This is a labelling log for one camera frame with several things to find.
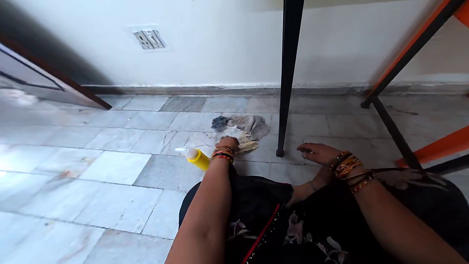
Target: person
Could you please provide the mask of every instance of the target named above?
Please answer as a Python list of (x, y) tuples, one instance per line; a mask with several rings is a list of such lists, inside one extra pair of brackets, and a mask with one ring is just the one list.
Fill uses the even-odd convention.
[(437, 175), (368, 170), (348, 151), (303, 143), (322, 165), (300, 186), (238, 176), (224, 137), (185, 197), (167, 264), (467, 263), (469, 206)]

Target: black dress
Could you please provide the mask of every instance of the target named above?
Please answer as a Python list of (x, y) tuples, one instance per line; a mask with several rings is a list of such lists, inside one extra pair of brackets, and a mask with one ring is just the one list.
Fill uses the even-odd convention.
[[(469, 206), (450, 181), (409, 169), (373, 170), (389, 192), (469, 261)], [(293, 188), (229, 171), (226, 263), (397, 263), (378, 244), (349, 187), (339, 181), (287, 209)], [(181, 225), (198, 187), (186, 195)]]

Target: white wall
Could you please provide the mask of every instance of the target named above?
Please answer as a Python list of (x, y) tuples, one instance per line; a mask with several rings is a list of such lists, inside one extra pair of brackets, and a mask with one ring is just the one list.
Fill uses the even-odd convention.
[[(281, 0), (9, 1), (99, 69), (110, 85), (280, 83)], [(306, 1), (295, 84), (372, 83), (440, 2), (376, 1)], [(159, 25), (174, 51), (143, 52), (125, 31), (148, 23)], [(468, 56), (460, 53), (468, 45), (469, 29), (450, 21), (396, 81), (469, 83)]]

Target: black metal table leg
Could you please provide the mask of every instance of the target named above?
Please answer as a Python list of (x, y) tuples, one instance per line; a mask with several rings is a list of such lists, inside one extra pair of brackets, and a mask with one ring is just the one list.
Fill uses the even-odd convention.
[(402, 157), (404, 157), (404, 160), (406, 161), (409, 168), (414, 169), (414, 170), (423, 171), (424, 169), (420, 165), (420, 162), (418, 161), (418, 159), (415, 156), (414, 152), (412, 152), (410, 147), (407, 145), (407, 142), (405, 141), (405, 139), (402, 136), (401, 132), (399, 132), (399, 129), (397, 128), (396, 124), (392, 120), (391, 116), (386, 111), (383, 103), (379, 100), (379, 98), (377, 96), (371, 97), (371, 102), (375, 106), (376, 111), (378, 112), (379, 116), (381, 117), (381, 120), (383, 120), (384, 125), (386, 126), (387, 130), (389, 131), (389, 134), (391, 134), (391, 137), (393, 138), (394, 142), (396, 143), (397, 148), (401, 152)]
[(304, 0), (283, 1), (282, 77), (280, 83), (279, 145), (277, 157), (283, 157), (288, 109), (295, 73), (296, 51), (300, 38)]
[(469, 154), (444, 162), (442, 164), (435, 165), (433, 167), (425, 169), (425, 171), (436, 173), (439, 175), (445, 175), (451, 172), (460, 171), (467, 168), (469, 168)]

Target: marble floor tile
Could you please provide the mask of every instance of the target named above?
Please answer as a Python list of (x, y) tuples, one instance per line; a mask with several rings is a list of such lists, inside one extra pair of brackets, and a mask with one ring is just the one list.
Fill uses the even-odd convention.
[(248, 99), (248, 113), (278, 113), (280, 110), (279, 96), (258, 96)]
[(160, 154), (175, 134), (176, 131), (146, 130), (130, 152)]
[(363, 109), (360, 103), (364, 98), (350, 95), (306, 95), (292, 96), (290, 100), (291, 114), (327, 114), (352, 115), (376, 114), (374, 109)]
[(468, 98), (464, 95), (407, 94), (381, 95), (379, 98), (392, 115), (469, 115)]
[(208, 97), (201, 112), (245, 113), (248, 107), (246, 97)]
[[(272, 114), (271, 134), (279, 133), (279, 114)], [(330, 136), (331, 131), (325, 115), (290, 114), (287, 120), (287, 134), (295, 136)]]
[(212, 120), (221, 113), (178, 113), (168, 130), (213, 132)]
[(104, 128), (85, 148), (128, 152), (144, 132), (140, 129)]
[(301, 185), (314, 179), (320, 169), (320, 166), (271, 163), (270, 176), (267, 178), (294, 186)]
[(102, 184), (74, 222), (140, 233), (160, 194), (160, 189)]
[(169, 97), (163, 95), (137, 95), (122, 109), (158, 111), (168, 98)]
[(262, 176), (269, 177), (270, 164), (267, 162), (240, 161), (233, 163), (239, 176)]
[(207, 97), (205, 96), (176, 96), (170, 97), (161, 107), (164, 112), (200, 112)]
[(112, 106), (111, 110), (121, 110), (124, 106), (134, 98), (134, 95), (125, 94), (101, 94), (98, 95), (102, 100)]
[(108, 229), (84, 264), (164, 264), (173, 241)]
[(179, 209), (185, 192), (163, 190), (142, 234), (174, 239), (179, 226)]
[(18, 211), (51, 179), (51, 176), (0, 171), (0, 211)]
[(61, 177), (79, 177), (102, 153), (102, 150), (59, 148), (32, 172)]
[(175, 151), (176, 148), (181, 148), (186, 145), (187, 139), (193, 132), (178, 131), (173, 138), (166, 144), (161, 151), (163, 155), (179, 156), (180, 153)]
[(105, 151), (80, 178), (131, 185), (150, 157), (150, 154)]
[(60, 126), (0, 126), (0, 142), (5, 144), (42, 145)]
[(184, 147), (200, 149), (200, 151), (202, 151), (202, 153), (204, 153), (207, 157), (211, 157), (212, 152), (215, 149), (213, 133), (192, 132)]
[(404, 138), (421, 138), (431, 141), (439, 140), (469, 125), (469, 116), (425, 114), (392, 115), (392, 118)]
[(327, 121), (334, 137), (391, 138), (378, 115), (328, 115)]
[(54, 125), (86, 126), (102, 110), (49, 110), (41, 111), (42, 116), (51, 119)]
[(83, 148), (102, 130), (100, 127), (64, 126), (45, 140), (44, 145)]
[(279, 158), (275, 155), (278, 146), (278, 136), (267, 135), (259, 140), (258, 143), (259, 148), (243, 153), (238, 153), (234, 159), (245, 161), (305, 164), (305, 161), (301, 156), (301, 152), (296, 150), (296, 148), (303, 143), (301, 137), (285, 137), (285, 154), (282, 158)]
[(204, 171), (186, 157), (152, 155), (133, 185), (187, 192), (203, 176)]
[(101, 111), (88, 123), (88, 126), (123, 128), (138, 111)]
[(222, 116), (262, 116), (266, 125), (270, 127), (272, 114), (268, 113), (222, 113)]
[[(304, 137), (303, 142), (325, 144), (340, 151), (348, 150), (358, 157), (367, 168), (376, 169), (381, 167), (380, 158), (369, 139)], [(318, 166), (317, 163), (309, 160), (306, 160), (306, 164)]]
[(11, 146), (0, 153), (0, 171), (31, 172), (57, 150), (55, 147)]
[(0, 263), (82, 264), (104, 229), (0, 212)]
[(90, 203), (102, 184), (73, 178), (53, 178), (45, 183), (18, 212), (73, 221)]
[(126, 128), (166, 130), (178, 113), (139, 111), (125, 126)]

